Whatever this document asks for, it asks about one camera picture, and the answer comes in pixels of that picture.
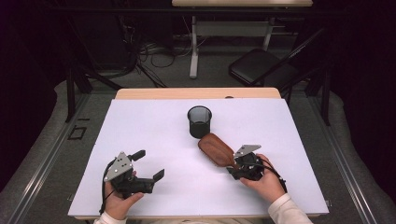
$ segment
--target background desk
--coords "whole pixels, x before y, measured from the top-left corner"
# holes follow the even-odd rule
[[[164,99],[172,91],[176,98],[183,99]],[[254,97],[254,91],[261,98],[248,98],[249,94]],[[140,99],[120,100],[127,92],[136,93]],[[106,165],[121,151],[133,154],[145,149],[147,155],[134,162],[138,175],[151,177],[164,168],[165,176],[152,194],[130,209],[129,218],[267,217],[269,203],[233,180],[225,168],[216,167],[199,150],[198,139],[189,134],[187,120],[187,111],[194,105],[211,109],[211,132],[232,149],[244,144],[262,145],[258,152],[271,158],[287,180],[289,193],[308,215],[328,213],[289,109],[283,99],[272,94],[275,89],[201,88],[190,92],[191,98],[198,99],[186,99],[189,89],[120,91],[107,112],[69,216],[98,217],[99,183]],[[203,99],[210,92],[214,97],[233,94],[235,98]],[[262,98],[268,92],[272,98]],[[143,95],[155,100],[142,100]]]
[[[311,7],[312,0],[172,0],[174,7]],[[190,78],[198,75],[198,35],[265,36],[262,48],[267,50],[274,19],[269,21],[197,21],[192,16],[192,56]]]

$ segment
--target wooden desk top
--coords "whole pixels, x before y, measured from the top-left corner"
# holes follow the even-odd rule
[[[276,88],[156,88],[121,89],[116,100],[126,99],[221,99],[233,98],[276,98],[280,99]]]
[[[311,7],[312,0],[172,0],[174,7]]]

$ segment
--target brown leather case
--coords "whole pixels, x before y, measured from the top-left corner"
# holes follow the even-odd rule
[[[233,150],[215,134],[208,133],[198,142],[198,147],[219,167],[237,168],[233,160]]]

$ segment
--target gray carpet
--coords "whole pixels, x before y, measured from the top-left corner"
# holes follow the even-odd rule
[[[270,50],[279,55],[287,52],[288,48],[280,48],[274,43]],[[244,44],[243,47],[229,48],[230,42],[205,42],[200,47],[199,75],[197,79],[190,79],[190,57],[177,57],[173,64],[158,68],[152,66],[150,57],[144,64],[151,68],[168,87],[240,87],[241,85],[227,74],[227,66],[249,48],[256,47],[257,41]],[[168,64],[171,58],[163,54],[153,56],[153,62]],[[128,88],[150,88],[153,84],[143,74],[133,71],[123,77],[113,80]],[[6,188],[0,194],[0,223],[18,220],[19,223],[83,223],[73,217],[68,217],[73,195],[90,157],[95,139],[105,118],[109,103],[114,98],[115,92],[106,85],[92,80],[94,91],[90,95],[81,95],[79,98],[85,103],[74,120],[68,124],[69,129],[66,138],[59,141],[58,136],[64,130],[66,118],[65,84],[57,87],[58,103],[50,121],[26,156],[18,172],[10,180]],[[359,210],[354,204],[350,189],[347,187],[340,169],[334,161],[332,147],[328,136],[323,132],[322,120],[318,117],[316,105],[317,98],[306,98],[298,89],[293,93],[290,103],[290,111],[293,115],[299,134],[303,140],[309,160],[317,176],[319,185],[326,200],[330,200],[332,206],[330,214],[313,218],[315,223],[365,223],[361,219]],[[386,194],[376,185],[365,165],[361,162],[350,143],[347,123],[342,109],[342,101],[335,95],[331,97],[331,130],[346,155],[348,164],[353,175],[360,183],[362,192],[366,196],[368,204],[372,208],[376,223],[394,223],[396,220],[396,208]],[[83,129],[85,133],[82,139],[78,138]],[[44,182],[35,191],[33,200],[29,204],[19,204],[25,188],[29,186],[32,176],[37,174],[43,161],[50,154],[55,142],[61,142],[57,153],[53,157],[53,163],[48,165],[48,172],[42,177]],[[16,208],[23,207],[23,213],[19,218],[13,214]],[[265,219],[263,223],[273,223]]]

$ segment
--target black chair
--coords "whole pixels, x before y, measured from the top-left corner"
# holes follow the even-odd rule
[[[282,59],[263,49],[253,49],[229,65],[229,74],[248,87],[275,87],[282,93],[282,97],[288,90],[286,94],[289,103],[292,87],[320,70],[318,63],[308,72],[299,72],[290,61],[323,32],[324,29],[318,30]]]

